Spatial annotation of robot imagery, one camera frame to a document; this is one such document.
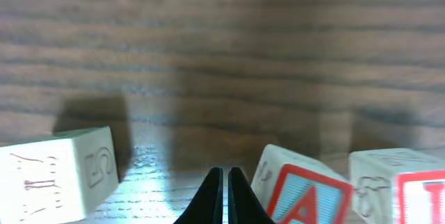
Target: alphabet block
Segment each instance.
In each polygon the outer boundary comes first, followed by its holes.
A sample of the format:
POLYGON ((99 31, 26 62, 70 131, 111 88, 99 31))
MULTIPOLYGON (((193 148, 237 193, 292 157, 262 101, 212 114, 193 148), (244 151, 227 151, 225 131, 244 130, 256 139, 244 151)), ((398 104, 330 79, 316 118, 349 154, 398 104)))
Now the alphabet block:
POLYGON ((353 152, 353 209, 367 223, 445 223, 445 161, 405 148, 353 152))
POLYGON ((0 147, 0 162, 2 224, 81 220, 118 185, 108 127, 0 147))
POLYGON ((352 186, 325 164, 276 145, 267 145, 252 190, 279 224, 343 223, 352 186))

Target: block with red border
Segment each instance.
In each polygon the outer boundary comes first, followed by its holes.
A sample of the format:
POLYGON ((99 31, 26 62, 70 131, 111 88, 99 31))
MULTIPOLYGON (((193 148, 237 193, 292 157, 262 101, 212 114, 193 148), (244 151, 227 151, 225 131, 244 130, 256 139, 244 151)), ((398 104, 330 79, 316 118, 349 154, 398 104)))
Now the block with red border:
POLYGON ((267 145, 252 190, 276 223, 343 223, 352 186, 325 164, 267 145))
POLYGON ((367 223, 445 223, 445 161, 405 148, 353 152, 353 209, 367 223))

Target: wooden surface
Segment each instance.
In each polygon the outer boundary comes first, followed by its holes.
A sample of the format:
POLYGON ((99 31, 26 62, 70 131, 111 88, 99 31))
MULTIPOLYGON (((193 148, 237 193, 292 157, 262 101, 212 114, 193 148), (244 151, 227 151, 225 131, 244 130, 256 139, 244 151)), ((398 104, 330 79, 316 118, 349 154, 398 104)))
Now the wooden surface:
POLYGON ((172 223, 268 143, 343 174, 441 154, 444 93, 445 0, 0 0, 2 139, 113 129, 123 183, 83 223, 172 223))

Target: letter block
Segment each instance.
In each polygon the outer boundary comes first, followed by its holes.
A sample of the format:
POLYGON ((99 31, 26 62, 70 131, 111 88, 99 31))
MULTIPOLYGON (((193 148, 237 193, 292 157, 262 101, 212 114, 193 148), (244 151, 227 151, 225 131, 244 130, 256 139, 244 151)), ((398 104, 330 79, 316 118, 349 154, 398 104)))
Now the letter block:
POLYGON ((276 145, 264 149, 251 187, 279 224, 343 223, 353 193, 325 164, 276 145))
POLYGON ((353 209, 367 223, 445 223, 445 161, 405 148, 349 159, 353 209))
POLYGON ((108 127, 0 147, 0 223, 66 223, 93 212, 118 186, 108 127))

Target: block with carved letter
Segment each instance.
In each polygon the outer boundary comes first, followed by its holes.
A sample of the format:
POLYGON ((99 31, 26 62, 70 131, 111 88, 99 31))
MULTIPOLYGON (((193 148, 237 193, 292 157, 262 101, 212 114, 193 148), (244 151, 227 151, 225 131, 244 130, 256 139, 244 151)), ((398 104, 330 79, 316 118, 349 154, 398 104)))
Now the block with carved letter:
POLYGON ((252 190, 276 223, 343 223, 353 192, 322 162, 267 145, 252 190))
POLYGON ((367 223, 445 223, 445 161, 405 148, 350 155, 353 209, 367 223))
POLYGON ((108 127, 0 147, 0 163, 1 224, 81 220, 118 186, 108 127))

